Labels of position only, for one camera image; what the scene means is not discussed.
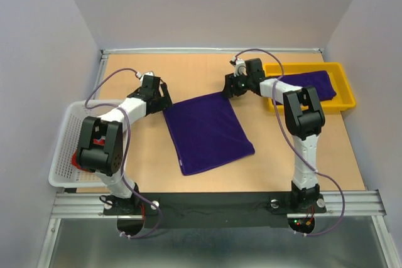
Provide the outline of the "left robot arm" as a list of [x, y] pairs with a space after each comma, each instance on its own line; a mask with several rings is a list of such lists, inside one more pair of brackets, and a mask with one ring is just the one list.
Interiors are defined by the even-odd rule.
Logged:
[[94, 173], [110, 191], [109, 196], [100, 197], [108, 215], [130, 215], [141, 206], [138, 186], [124, 172], [131, 125], [172, 106], [167, 84], [160, 77], [148, 72], [140, 76], [140, 82], [120, 104], [85, 103], [86, 109], [111, 108], [100, 116], [84, 118], [75, 152], [78, 167]]

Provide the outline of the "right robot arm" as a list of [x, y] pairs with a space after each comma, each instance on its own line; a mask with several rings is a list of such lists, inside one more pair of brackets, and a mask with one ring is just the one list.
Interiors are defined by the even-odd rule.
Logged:
[[293, 138], [288, 144], [295, 153], [295, 170], [291, 181], [290, 207], [302, 212], [320, 198], [317, 179], [317, 143], [325, 116], [312, 86], [301, 87], [282, 81], [284, 75], [267, 77], [262, 61], [258, 58], [243, 60], [236, 56], [230, 64], [234, 72], [225, 76], [222, 95], [225, 98], [241, 96], [252, 91], [260, 97], [270, 98], [274, 104], [283, 105], [285, 126], [279, 122], [282, 132]]

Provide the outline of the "purple towel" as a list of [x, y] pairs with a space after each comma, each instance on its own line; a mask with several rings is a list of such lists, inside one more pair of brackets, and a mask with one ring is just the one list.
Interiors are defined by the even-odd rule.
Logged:
[[255, 154], [229, 99], [220, 92], [177, 102], [163, 114], [184, 176]]
[[332, 100], [337, 95], [331, 84], [329, 74], [324, 70], [285, 75], [280, 80], [294, 86], [315, 87], [321, 102]]

